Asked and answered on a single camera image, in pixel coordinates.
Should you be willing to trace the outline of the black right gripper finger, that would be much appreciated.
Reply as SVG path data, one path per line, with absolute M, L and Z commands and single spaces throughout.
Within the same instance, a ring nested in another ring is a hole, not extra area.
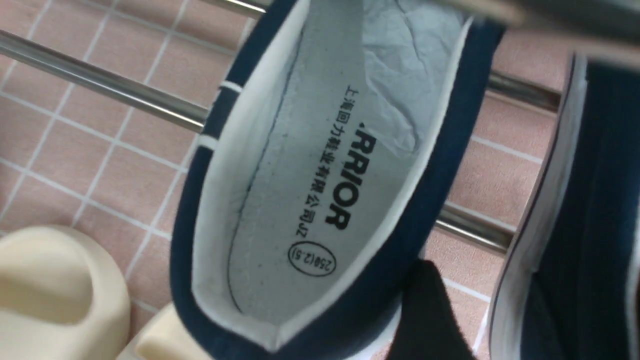
M 473 360 L 444 281 L 429 260 L 417 260 L 404 282 L 402 308 L 388 360 Z

